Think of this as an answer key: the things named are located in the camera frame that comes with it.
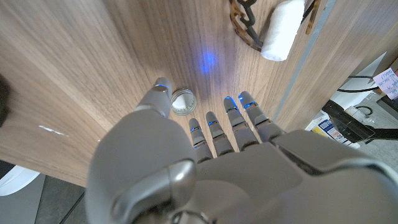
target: wood grain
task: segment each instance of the wood grain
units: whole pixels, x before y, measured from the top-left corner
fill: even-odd
[[[397,11],[395,0],[377,4],[370,0],[337,1],[282,108],[278,124],[288,131],[306,127],[347,76],[358,65],[364,66],[364,59],[374,60],[396,46]]]
[[[255,29],[260,36],[264,36],[267,19],[280,2],[258,1],[253,6]],[[321,1],[319,13],[325,2]],[[324,38],[315,47],[317,54],[312,56],[312,60],[325,59],[316,60],[322,71],[331,62],[337,63],[336,58],[343,54],[339,51],[345,47],[342,41],[351,40],[348,45],[353,40],[357,42],[349,39],[351,35],[357,37],[357,33],[347,30],[364,26],[361,20],[368,17],[363,9],[367,7],[361,6],[350,14],[345,12],[344,24],[336,14],[330,19],[329,28],[322,31],[329,37],[322,34]],[[380,26],[384,20],[381,16],[377,18],[378,22],[368,21],[371,26],[367,29],[372,34],[389,29]],[[223,98],[237,99],[240,92],[247,90],[273,117],[309,40],[305,28],[299,29],[288,59],[271,62],[234,33],[227,0],[2,0],[0,73],[9,82],[12,93],[10,117],[0,128],[0,158],[85,185],[98,140],[134,109],[158,77],[167,77],[175,90],[189,88],[195,93],[198,106],[191,115],[171,115],[187,133],[188,120],[195,117],[210,140],[205,114],[214,111],[235,144]],[[329,30],[339,28],[345,32]],[[375,38],[366,36],[355,49]],[[352,72],[365,50],[355,50],[351,58],[356,65],[345,66],[344,71]],[[300,78],[309,79],[316,72],[307,71],[311,72],[302,72],[306,75]],[[334,74],[338,75],[331,75],[330,80],[336,82],[344,76]],[[299,83],[302,88],[296,95],[298,105],[304,106],[300,102],[306,100],[309,105],[305,106],[309,108],[321,107],[328,93],[308,99],[308,93],[313,93],[308,87],[319,88],[322,78],[315,79],[310,86],[307,82]],[[285,108],[297,106],[296,96],[289,97]],[[293,126],[310,119],[289,114],[283,118],[283,125]]]

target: wooden panel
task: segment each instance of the wooden panel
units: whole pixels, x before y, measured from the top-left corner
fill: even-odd
[[[378,3],[335,3],[278,117],[281,127],[288,131],[306,127],[364,59],[396,46],[398,2]]]
[[[281,1],[256,3],[260,33]],[[84,185],[98,139],[158,77],[198,99],[192,115],[172,119],[188,132],[188,120],[198,118],[210,140],[212,110],[234,143],[223,98],[250,91],[273,116],[307,44],[304,32],[288,60],[271,62],[236,36],[227,0],[1,1],[0,73],[12,98],[0,158]]]

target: gray robotic arm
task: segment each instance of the gray robotic arm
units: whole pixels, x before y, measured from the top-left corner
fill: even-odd
[[[90,223],[398,223],[398,174],[382,162],[306,131],[285,133],[248,92],[224,99],[238,144],[206,115],[217,158],[197,120],[167,119],[160,78],[101,140],[86,190]]]

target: paper label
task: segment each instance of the paper label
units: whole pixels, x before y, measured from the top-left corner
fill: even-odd
[[[381,91],[387,94],[388,98],[395,99],[398,97],[398,76],[391,68],[373,77],[373,80],[379,86]]]

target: floor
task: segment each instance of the floor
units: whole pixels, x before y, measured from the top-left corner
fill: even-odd
[[[380,96],[371,93],[359,104],[373,109],[369,123],[375,128],[398,128],[398,120],[376,104],[378,99]],[[363,142],[360,144],[358,150],[384,161],[398,171],[398,141],[376,140],[366,145]],[[83,187],[46,177],[35,224],[87,223],[84,191]]]

